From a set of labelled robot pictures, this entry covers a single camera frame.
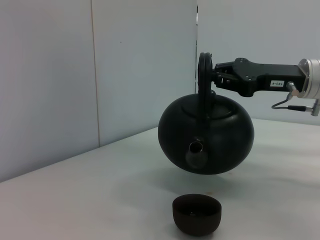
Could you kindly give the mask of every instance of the teapot handle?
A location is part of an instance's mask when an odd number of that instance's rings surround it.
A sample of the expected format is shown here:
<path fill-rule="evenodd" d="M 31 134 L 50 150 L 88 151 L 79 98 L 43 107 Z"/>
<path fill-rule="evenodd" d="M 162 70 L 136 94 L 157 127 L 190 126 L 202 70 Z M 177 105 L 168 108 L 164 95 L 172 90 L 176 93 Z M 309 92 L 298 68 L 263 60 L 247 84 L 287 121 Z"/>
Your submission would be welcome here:
<path fill-rule="evenodd" d="M 213 64 L 211 54 L 200 53 L 198 64 L 198 116 L 201 120 L 209 118 L 211 104 L 216 93 L 211 90 Z"/>

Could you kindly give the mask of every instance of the black cable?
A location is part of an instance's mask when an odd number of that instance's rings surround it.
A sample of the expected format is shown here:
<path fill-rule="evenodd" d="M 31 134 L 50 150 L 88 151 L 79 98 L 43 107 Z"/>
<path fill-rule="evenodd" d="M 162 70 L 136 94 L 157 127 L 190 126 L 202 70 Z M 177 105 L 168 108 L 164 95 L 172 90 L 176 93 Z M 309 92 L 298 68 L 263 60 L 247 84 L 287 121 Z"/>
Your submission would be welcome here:
<path fill-rule="evenodd" d="M 306 106 L 288 106 L 289 110 L 293 110 L 293 111 L 299 111 L 299 112 L 305 112 L 307 111 L 307 107 Z"/>
<path fill-rule="evenodd" d="M 289 100 L 288 99 L 286 99 L 286 100 L 283 100 L 283 101 L 281 101 L 281 102 L 278 102 L 278 103 L 276 103 L 275 105 L 273 105 L 271 108 L 272 109 L 288 109 L 288 107 L 287 106 L 279 106 L 279 105 L 281 105 L 281 104 L 285 104 L 286 102 L 288 102 Z"/>

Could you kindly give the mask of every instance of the teapot body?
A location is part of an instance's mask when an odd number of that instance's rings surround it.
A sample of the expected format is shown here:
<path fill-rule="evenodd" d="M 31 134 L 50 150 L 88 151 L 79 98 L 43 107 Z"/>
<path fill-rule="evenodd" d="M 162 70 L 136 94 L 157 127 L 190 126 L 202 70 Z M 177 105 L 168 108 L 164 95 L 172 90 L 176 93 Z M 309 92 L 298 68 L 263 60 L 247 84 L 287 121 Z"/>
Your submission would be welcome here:
<path fill-rule="evenodd" d="M 158 140 L 179 168 L 202 175 L 221 174 L 238 166 L 254 142 L 249 114 L 237 102 L 216 95 L 206 119 L 197 117 L 198 94 L 181 97 L 164 111 Z"/>

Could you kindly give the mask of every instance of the teapot spout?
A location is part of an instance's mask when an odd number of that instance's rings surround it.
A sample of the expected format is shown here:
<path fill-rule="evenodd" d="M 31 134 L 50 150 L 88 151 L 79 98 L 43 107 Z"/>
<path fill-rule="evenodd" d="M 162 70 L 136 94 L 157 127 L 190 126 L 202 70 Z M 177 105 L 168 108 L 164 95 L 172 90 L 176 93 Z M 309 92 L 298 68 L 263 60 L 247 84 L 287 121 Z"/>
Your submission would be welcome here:
<path fill-rule="evenodd" d="M 193 169 L 202 169 L 208 162 L 208 154 L 200 141 L 194 141 L 189 145 L 185 154 L 185 161 Z"/>

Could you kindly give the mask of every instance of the spout opening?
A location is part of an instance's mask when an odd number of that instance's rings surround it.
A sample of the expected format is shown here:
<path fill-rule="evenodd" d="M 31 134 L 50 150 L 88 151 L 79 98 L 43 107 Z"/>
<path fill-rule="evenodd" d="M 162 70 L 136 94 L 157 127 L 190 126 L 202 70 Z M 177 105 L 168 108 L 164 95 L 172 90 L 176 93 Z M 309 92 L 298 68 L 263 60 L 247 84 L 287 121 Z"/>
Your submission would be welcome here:
<path fill-rule="evenodd" d="M 194 141 L 189 146 L 189 150 L 193 154 L 201 153 L 203 151 L 203 149 L 204 149 L 204 146 L 199 141 Z"/>

